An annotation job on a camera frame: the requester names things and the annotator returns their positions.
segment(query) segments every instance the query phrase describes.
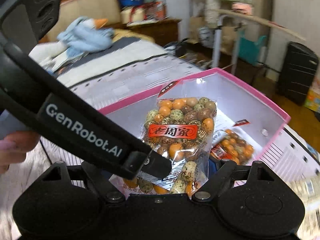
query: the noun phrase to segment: snack bag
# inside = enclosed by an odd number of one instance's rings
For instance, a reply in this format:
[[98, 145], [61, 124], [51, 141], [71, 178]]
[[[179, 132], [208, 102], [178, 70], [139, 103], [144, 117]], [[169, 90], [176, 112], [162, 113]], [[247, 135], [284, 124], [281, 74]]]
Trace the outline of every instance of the snack bag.
[[207, 181], [217, 102], [202, 97], [199, 87], [203, 83], [192, 79], [164, 86], [142, 126], [141, 140], [170, 159], [172, 171], [162, 180], [143, 172], [138, 177], [171, 194], [191, 196]]
[[135, 178], [133, 180], [123, 179], [119, 176], [113, 175], [109, 180], [126, 198], [130, 194], [146, 194], [146, 195], [159, 195], [169, 194], [169, 190], [166, 190], [160, 186], [146, 181], [142, 178]]
[[241, 120], [230, 129], [215, 132], [210, 157], [218, 160], [230, 159], [238, 165], [245, 165], [252, 157], [254, 148], [235, 131], [238, 126], [249, 124]]

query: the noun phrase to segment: finger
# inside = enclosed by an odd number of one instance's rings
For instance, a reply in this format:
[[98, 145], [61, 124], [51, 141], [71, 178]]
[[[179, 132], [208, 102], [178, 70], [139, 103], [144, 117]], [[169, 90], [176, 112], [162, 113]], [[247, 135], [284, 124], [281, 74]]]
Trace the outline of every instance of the finger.
[[0, 166], [0, 174], [4, 174], [8, 171], [9, 165]]
[[0, 153], [0, 165], [8, 166], [11, 163], [22, 163], [25, 161], [26, 153]]
[[25, 153], [31, 151], [39, 142], [40, 135], [33, 131], [17, 131], [7, 135], [4, 140], [16, 143], [17, 150]]
[[0, 141], [0, 154], [3, 152], [16, 152], [18, 151], [17, 144], [8, 140]]

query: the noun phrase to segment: screw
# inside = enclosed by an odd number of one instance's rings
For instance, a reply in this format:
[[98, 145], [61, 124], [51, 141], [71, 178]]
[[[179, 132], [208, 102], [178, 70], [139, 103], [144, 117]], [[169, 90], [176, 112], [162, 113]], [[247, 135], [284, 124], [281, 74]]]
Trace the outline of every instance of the screw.
[[122, 201], [122, 194], [120, 192], [117, 192], [117, 191], [109, 192], [107, 194], [107, 198], [112, 203], [119, 203], [119, 202]]
[[207, 200], [211, 197], [209, 192], [200, 191], [195, 193], [195, 197], [198, 200]]
[[150, 163], [150, 159], [146, 159], [146, 161], [143, 163], [144, 165], [148, 165]]
[[161, 204], [163, 201], [162, 201], [162, 199], [161, 198], [156, 198], [155, 199], [155, 203], [156, 204]]

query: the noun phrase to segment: wooden cabinet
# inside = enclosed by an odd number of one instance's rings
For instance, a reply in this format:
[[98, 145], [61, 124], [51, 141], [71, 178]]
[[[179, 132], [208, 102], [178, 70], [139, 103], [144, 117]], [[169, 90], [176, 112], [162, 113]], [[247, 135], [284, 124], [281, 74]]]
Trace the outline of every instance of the wooden cabinet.
[[156, 44], [165, 46], [172, 41], [178, 41], [179, 22], [181, 22], [181, 20], [168, 18], [157, 23], [131, 26], [128, 27], [128, 29], [150, 36], [155, 39]]

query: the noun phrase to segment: black heater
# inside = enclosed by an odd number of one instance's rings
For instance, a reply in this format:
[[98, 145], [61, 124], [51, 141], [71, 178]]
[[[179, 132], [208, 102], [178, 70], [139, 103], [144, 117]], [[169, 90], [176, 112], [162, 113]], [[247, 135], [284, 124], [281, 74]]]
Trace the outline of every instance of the black heater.
[[318, 64], [319, 59], [311, 49], [300, 43], [289, 42], [278, 80], [278, 93], [298, 105], [303, 105]]

